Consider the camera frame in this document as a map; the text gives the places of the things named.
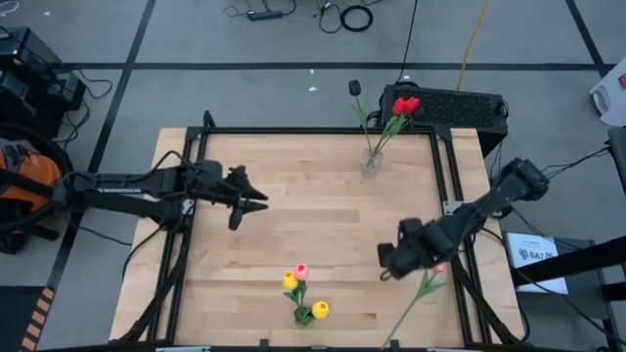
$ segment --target floor tile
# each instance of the floor tile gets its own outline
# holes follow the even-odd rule
[[[123,63],[145,6],[146,0],[20,1],[2,25],[29,26],[66,63]]]
[[[233,1],[241,9],[245,2]],[[250,0],[258,10],[260,1]],[[272,2],[288,9],[289,0]],[[402,62],[410,27],[411,1],[370,7],[374,23],[366,31],[326,34],[318,28],[313,1],[300,1],[283,19],[251,22],[229,18],[224,3],[158,1],[138,62]],[[479,0],[420,1],[408,60],[460,63],[482,8]],[[349,21],[362,22],[359,14]],[[324,26],[338,23],[328,12]],[[564,2],[495,0],[485,17],[472,63],[588,63],[589,54]]]
[[[626,58],[624,17],[626,3],[620,0],[576,0],[580,14],[605,64]]]

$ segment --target pink flower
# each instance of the pink flower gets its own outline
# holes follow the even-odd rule
[[[445,264],[439,264],[436,267],[434,267],[435,274],[443,273],[444,271],[446,271],[446,265]]]
[[[295,278],[300,281],[305,281],[309,277],[309,267],[306,264],[298,264],[293,271]]]

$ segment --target flower stem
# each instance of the flower stem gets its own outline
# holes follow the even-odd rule
[[[400,326],[402,325],[402,322],[404,322],[404,319],[407,317],[407,315],[409,314],[409,312],[411,311],[411,308],[413,308],[413,306],[415,305],[415,303],[418,301],[418,299],[422,298],[422,296],[420,295],[420,293],[418,292],[415,295],[415,298],[413,298],[413,300],[411,301],[411,304],[409,304],[409,306],[407,307],[407,309],[404,311],[404,313],[402,313],[402,317],[400,317],[400,320],[398,321],[398,323],[395,324],[395,326],[393,327],[393,330],[391,330],[391,332],[389,333],[389,336],[387,337],[387,339],[384,341],[384,344],[380,347],[380,349],[382,350],[384,348],[384,346],[387,345],[387,343],[389,343],[389,341],[391,340],[391,338],[393,337],[393,335],[395,334],[395,332],[398,330],[398,328],[400,328]]]
[[[432,277],[428,278],[428,281],[426,282],[426,287],[429,287],[430,284],[432,283],[432,281],[434,280],[434,278],[436,278],[437,276],[437,272],[435,271],[432,275]],[[407,307],[407,309],[404,311],[404,313],[402,313],[402,316],[400,317],[400,320],[398,321],[398,323],[395,324],[395,326],[393,327],[393,330],[391,330],[391,332],[389,333],[389,336],[387,337],[387,339],[384,341],[384,344],[380,347],[380,349],[382,350],[384,348],[384,346],[387,345],[387,343],[389,343],[389,341],[391,340],[391,338],[393,337],[393,335],[395,334],[395,332],[398,330],[398,328],[400,328],[400,326],[402,325],[402,322],[404,322],[404,319],[407,317],[407,315],[409,314],[409,312],[411,311],[411,309],[413,308],[413,306],[415,305],[415,303],[420,299],[424,297],[424,294],[422,293],[421,290],[418,290],[418,292],[415,294],[415,298],[413,298],[413,300],[411,301],[411,304],[409,304],[409,306]]]
[[[359,112],[361,112],[364,116],[365,113],[363,112],[363,109],[361,109],[361,102],[359,101],[359,97],[356,96],[354,97],[356,98],[356,106],[359,107]],[[370,143],[370,135],[368,134],[368,119],[367,116],[364,119],[365,123],[363,124],[363,130],[365,131],[365,138],[368,141],[368,147],[370,147],[370,154],[372,153],[372,144]]]

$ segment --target yellow tulip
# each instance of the yellow tulip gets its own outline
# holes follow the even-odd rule
[[[331,313],[331,308],[325,301],[319,301],[313,304],[311,313],[313,313],[313,317],[315,317],[315,319],[325,319]]]
[[[283,276],[283,288],[284,289],[295,289],[297,287],[297,279],[293,272],[286,272]]]

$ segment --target green leaf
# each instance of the green leaf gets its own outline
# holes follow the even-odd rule
[[[391,128],[391,126],[393,126],[395,123],[397,123],[396,121],[399,119],[400,117],[398,115],[394,115],[392,116],[389,121],[387,122],[387,124],[384,125],[384,129],[382,130],[382,135],[386,136],[389,132],[389,129]]]
[[[424,275],[422,276],[422,283],[420,284],[420,289],[418,289],[418,295],[422,295],[422,292],[428,286],[428,270],[424,270]]]
[[[302,287],[300,288],[300,294],[302,294],[302,299],[304,299],[304,293],[306,293],[307,289],[308,287],[306,286],[306,283],[303,283]]]
[[[311,314],[311,308],[308,307],[298,307],[293,314],[295,315],[295,320],[302,324],[308,324],[314,317]]]
[[[293,294],[291,292],[283,292],[283,295],[285,297],[287,297],[288,299],[292,300],[295,304],[298,304],[297,303],[297,296],[295,294]]]
[[[352,106],[352,109],[354,110],[354,114],[356,114],[356,118],[358,118],[361,127],[366,126],[368,117],[365,115],[365,112],[362,109],[359,109],[359,107],[355,106]]]
[[[423,292],[422,297],[424,297],[427,294],[431,294],[433,292],[435,292],[436,290],[442,288],[446,286],[445,283],[441,283],[441,284],[434,284],[434,285],[429,285]]]

